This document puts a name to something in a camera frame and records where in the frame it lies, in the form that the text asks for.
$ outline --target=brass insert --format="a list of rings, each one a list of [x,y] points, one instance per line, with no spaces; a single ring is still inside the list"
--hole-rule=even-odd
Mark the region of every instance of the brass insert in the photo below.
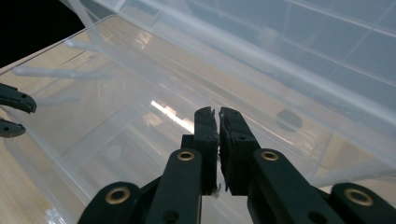
[[[119,204],[125,202],[129,196],[131,196],[131,192],[125,188],[125,187],[117,187],[112,189],[107,195],[106,195],[106,202],[109,204]]]
[[[279,156],[274,152],[264,151],[262,153],[262,158],[268,161],[277,161],[277,159],[279,159]]]
[[[346,189],[344,191],[346,197],[359,205],[362,206],[371,206],[373,205],[373,198],[370,197],[367,193],[359,190],[359,189]]]
[[[177,154],[177,158],[181,161],[190,161],[194,159],[194,154],[189,151],[183,151]]]

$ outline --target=plastic storage box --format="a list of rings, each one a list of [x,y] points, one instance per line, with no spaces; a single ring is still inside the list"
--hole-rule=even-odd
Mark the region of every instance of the plastic storage box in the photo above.
[[[239,110],[311,184],[354,181],[396,203],[392,1],[71,5],[87,31],[0,76],[38,104],[4,108],[28,130],[4,145],[66,222],[107,184],[161,175],[208,105]],[[249,221],[245,198],[204,197],[203,223]]]

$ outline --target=wooden surface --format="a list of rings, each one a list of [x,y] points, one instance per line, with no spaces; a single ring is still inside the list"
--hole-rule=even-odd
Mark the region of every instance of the wooden surface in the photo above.
[[[3,146],[0,180],[0,224],[48,223],[45,215],[51,205]]]

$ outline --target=plastic container wall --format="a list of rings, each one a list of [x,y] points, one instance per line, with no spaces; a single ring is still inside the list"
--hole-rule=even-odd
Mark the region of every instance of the plastic container wall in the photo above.
[[[96,52],[84,33],[0,76],[7,84],[25,83],[19,88],[38,106],[30,115],[4,107],[27,129],[5,147],[67,223],[75,223],[105,185],[128,181],[142,187],[161,175],[182,134],[193,133],[195,110],[208,105],[240,108],[259,141],[287,153],[305,176],[317,170],[316,154],[324,148],[285,122],[291,112],[271,97],[249,92],[237,79],[119,18],[97,26],[108,44],[129,49],[128,67]],[[122,39],[125,34],[132,38]],[[271,118],[276,114],[279,119]],[[332,138],[305,125],[317,130],[315,138]],[[218,178],[224,187],[220,171]],[[203,222],[249,221],[246,198],[223,190],[204,198]]]
[[[394,166],[396,94],[396,9],[393,1],[219,1],[84,0],[79,15],[118,15],[151,34],[249,81],[213,50],[236,59],[262,76],[323,105],[351,121],[339,125],[316,106],[306,106],[284,90],[263,88],[352,144]],[[103,52],[122,62],[122,54]],[[363,131],[361,126],[370,131]]]

